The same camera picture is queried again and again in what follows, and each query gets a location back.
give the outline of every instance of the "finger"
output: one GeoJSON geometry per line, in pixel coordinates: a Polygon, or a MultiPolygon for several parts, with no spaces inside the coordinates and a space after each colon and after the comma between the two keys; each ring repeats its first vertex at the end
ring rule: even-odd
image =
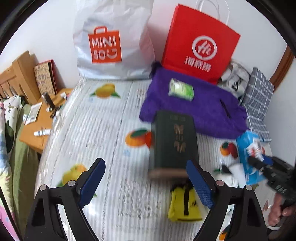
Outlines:
{"type": "Polygon", "coordinates": [[[279,217],[281,216],[281,207],[279,205],[272,205],[270,212],[279,217]]]}
{"type": "Polygon", "coordinates": [[[270,213],[268,215],[268,222],[276,225],[279,222],[279,217],[276,216],[274,213],[270,213]]]}
{"type": "Polygon", "coordinates": [[[281,194],[276,193],[274,196],[274,205],[281,205],[283,197],[281,194]]]}
{"type": "Polygon", "coordinates": [[[283,216],[290,216],[296,211],[296,206],[290,206],[283,210],[283,216]]]}

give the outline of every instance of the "white bag handle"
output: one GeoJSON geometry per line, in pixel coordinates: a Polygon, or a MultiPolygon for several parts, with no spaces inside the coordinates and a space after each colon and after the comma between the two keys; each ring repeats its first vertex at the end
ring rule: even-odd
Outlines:
{"type": "MultiPolygon", "coordinates": [[[[205,1],[209,1],[211,4],[213,4],[213,5],[215,6],[215,8],[216,8],[216,10],[217,10],[217,12],[218,12],[218,20],[221,21],[221,19],[220,19],[219,3],[218,3],[217,0],[215,0],[215,1],[216,1],[216,3],[217,3],[218,7],[212,2],[212,0],[202,0],[202,1],[199,3],[199,5],[198,5],[198,11],[200,11],[200,12],[202,11],[202,6],[203,6],[203,4],[204,4],[205,1]]],[[[226,25],[228,25],[228,20],[229,20],[229,15],[230,15],[230,10],[229,10],[229,6],[228,6],[226,0],[224,0],[224,2],[226,3],[227,8],[228,8],[228,16],[227,16],[226,23],[225,23],[226,25]]]]}

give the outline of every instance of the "yellow pouch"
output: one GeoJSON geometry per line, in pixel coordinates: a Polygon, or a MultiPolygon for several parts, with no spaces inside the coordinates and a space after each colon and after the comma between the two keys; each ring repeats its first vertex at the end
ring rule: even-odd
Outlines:
{"type": "Polygon", "coordinates": [[[168,218],[171,221],[196,222],[202,220],[193,187],[178,186],[171,190],[171,193],[172,201],[168,211],[168,218]]]}

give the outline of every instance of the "green bed sheet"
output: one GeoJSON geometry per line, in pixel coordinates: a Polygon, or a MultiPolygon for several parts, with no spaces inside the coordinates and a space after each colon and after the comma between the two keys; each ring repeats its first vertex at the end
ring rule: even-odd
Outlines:
{"type": "Polygon", "coordinates": [[[39,165],[37,152],[19,141],[24,127],[23,115],[29,114],[30,110],[31,105],[26,104],[20,112],[17,120],[15,146],[9,160],[12,170],[15,218],[22,237],[24,237],[27,218],[34,200],[34,188],[39,165]]]}

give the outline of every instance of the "blue carton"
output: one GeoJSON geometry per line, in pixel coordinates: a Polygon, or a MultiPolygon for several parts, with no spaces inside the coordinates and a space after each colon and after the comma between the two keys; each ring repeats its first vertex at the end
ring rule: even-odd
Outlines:
{"type": "Polygon", "coordinates": [[[251,145],[255,140],[260,142],[260,137],[250,130],[245,131],[241,136],[237,138],[239,159],[244,166],[246,183],[248,185],[256,184],[265,179],[261,172],[259,172],[256,168],[248,165],[249,154],[247,152],[247,147],[251,145]]]}

